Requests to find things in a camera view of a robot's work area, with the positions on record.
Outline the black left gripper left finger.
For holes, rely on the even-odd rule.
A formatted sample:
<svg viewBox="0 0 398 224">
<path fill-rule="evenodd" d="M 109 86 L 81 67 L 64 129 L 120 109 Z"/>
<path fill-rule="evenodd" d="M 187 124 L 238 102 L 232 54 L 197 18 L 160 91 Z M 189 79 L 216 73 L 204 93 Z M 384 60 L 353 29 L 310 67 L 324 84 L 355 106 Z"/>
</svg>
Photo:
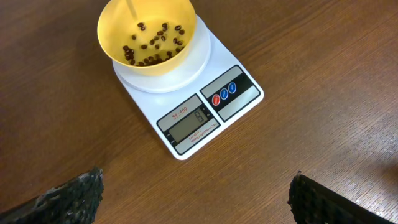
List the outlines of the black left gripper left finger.
<svg viewBox="0 0 398 224">
<path fill-rule="evenodd" d="M 1 223 L 91 224 L 103 199 L 103 171 L 82 173 L 44 194 L 1 213 Z"/>
</svg>

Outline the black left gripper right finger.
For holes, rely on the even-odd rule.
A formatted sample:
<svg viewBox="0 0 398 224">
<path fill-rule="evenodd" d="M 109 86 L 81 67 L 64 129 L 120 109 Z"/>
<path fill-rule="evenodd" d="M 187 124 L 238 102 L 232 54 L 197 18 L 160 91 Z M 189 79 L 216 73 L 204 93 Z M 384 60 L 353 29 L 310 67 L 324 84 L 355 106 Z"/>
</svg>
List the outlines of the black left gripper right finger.
<svg viewBox="0 0 398 224">
<path fill-rule="evenodd" d="M 287 203 L 298 224 L 393 224 L 300 172 L 290 183 Z"/>
</svg>

